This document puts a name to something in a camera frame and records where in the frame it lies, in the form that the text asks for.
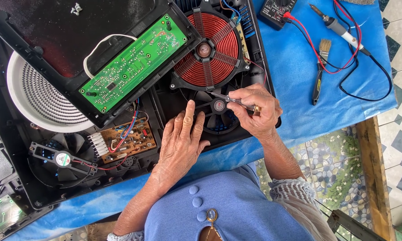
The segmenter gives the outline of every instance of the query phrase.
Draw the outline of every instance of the brown circuit board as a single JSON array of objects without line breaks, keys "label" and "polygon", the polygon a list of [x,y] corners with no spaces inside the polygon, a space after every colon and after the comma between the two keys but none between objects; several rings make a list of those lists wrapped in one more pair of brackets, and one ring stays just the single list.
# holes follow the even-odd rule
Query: brown circuit board
[{"label": "brown circuit board", "polygon": [[[100,133],[106,143],[108,143],[108,140],[110,139],[115,147],[122,140],[120,136],[123,132],[123,130],[116,129],[130,124],[131,122],[124,123],[122,125],[103,130]],[[117,151],[114,153],[108,152],[101,156],[101,159],[105,164],[122,159],[130,151],[130,155],[134,155],[156,147],[155,139],[153,138],[153,134],[150,131],[149,123],[146,121],[146,118],[138,119],[134,123],[132,131],[133,134],[128,134]]]}]

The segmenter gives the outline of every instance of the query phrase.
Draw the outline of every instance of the blue tablecloth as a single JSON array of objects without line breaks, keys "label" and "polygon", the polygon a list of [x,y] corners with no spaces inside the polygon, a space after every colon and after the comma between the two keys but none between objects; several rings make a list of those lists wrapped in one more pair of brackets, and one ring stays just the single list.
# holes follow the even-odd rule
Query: blue tablecloth
[{"label": "blue tablecloth", "polygon": [[[253,0],[257,11],[263,0]],[[335,17],[332,0],[310,0],[324,13]],[[378,2],[361,6],[344,3],[363,31],[363,44],[391,72]],[[298,0],[292,15],[299,19],[317,46],[321,38],[332,40],[330,62],[344,65],[350,57],[344,40],[326,29],[322,20],[309,8],[308,0]],[[293,25],[275,31],[259,22],[274,89],[284,110],[278,132],[288,147],[358,123],[397,106],[394,91],[379,102],[366,102],[346,96],[338,88],[347,73],[323,75],[320,101],[311,105],[311,91],[316,75],[316,58],[311,47]],[[360,66],[345,82],[350,93],[375,99],[387,92],[387,79],[366,56],[359,55]],[[196,178],[201,172],[230,170],[263,157],[255,138],[248,138],[203,153],[190,170]],[[62,235],[75,228],[96,222],[123,210],[127,202],[141,189],[148,175],[134,178],[61,203],[59,208],[39,218],[7,238],[11,240],[42,240]]]}]

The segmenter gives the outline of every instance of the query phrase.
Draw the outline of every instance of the wooden frame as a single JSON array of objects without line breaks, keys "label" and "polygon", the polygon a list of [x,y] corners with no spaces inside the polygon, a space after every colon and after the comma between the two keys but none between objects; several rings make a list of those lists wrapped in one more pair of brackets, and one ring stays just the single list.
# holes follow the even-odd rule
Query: wooden frame
[{"label": "wooden frame", "polygon": [[356,129],[373,231],[386,240],[395,241],[377,117],[358,123]]}]

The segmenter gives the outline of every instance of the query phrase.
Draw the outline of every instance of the green circuit board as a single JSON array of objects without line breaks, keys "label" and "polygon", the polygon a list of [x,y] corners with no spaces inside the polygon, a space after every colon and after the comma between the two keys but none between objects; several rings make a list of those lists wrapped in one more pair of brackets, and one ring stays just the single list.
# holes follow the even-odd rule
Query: green circuit board
[{"label": "green circuit board", "polygon": [[0,232],[20,221],[27,215],[12,200],[9,195],[0,198]]},{"label": "green circuit board", "polygon": [[164,15],[79,92],[96,109],[106,113],[186,41],[173,19]]}]

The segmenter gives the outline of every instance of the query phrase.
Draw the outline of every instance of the pebble pattern tile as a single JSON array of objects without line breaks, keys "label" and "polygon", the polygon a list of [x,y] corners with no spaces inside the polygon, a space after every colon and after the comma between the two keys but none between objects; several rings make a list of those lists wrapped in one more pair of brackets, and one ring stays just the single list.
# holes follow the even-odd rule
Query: pebble pattern tile
[{"label": "pebble pattern tile", "polygon": [[[360,147],[356,127],[346,127],[289,149],[316,191],[321,210],[340,209],[366,227],[372,229],[365,177],[360,161]],[[261,190],[269,200],[271,178],[264,159],[255,161]],[[341,235],[350,240],[343,227]]]}]

